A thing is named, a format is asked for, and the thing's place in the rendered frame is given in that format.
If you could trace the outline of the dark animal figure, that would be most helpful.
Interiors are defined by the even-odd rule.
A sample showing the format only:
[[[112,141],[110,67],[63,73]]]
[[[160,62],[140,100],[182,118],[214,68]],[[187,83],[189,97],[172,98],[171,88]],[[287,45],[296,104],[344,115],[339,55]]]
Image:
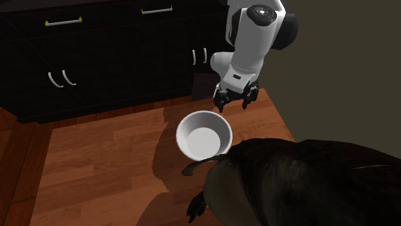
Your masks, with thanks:
[[[339,141],[253,138],[212,157],[191,220],[223,226],[401,226],[401,159]]]

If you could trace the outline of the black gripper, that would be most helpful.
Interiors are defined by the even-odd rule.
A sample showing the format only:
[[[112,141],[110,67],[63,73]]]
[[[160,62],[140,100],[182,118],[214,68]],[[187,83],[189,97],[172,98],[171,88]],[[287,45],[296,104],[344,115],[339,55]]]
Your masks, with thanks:
[[[242,108],[245,110],[252,101],[256,101],[258,97],[258,81],[248,83],[243,93],[237,93],[230,89],[222,90],[220,84],[216,84],[213,94],[213,101],[220,113],[223,113],[224,105],[230,101],[243,100]]]

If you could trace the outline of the white bowl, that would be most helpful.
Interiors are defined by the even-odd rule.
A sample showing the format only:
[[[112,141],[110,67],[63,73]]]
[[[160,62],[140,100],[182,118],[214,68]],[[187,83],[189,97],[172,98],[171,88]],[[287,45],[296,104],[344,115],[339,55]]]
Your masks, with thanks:
[[[185,116],[177,126],[175,136],[180,151],[194,161],[227,153],[233,141],[227,120],[208,110]]]

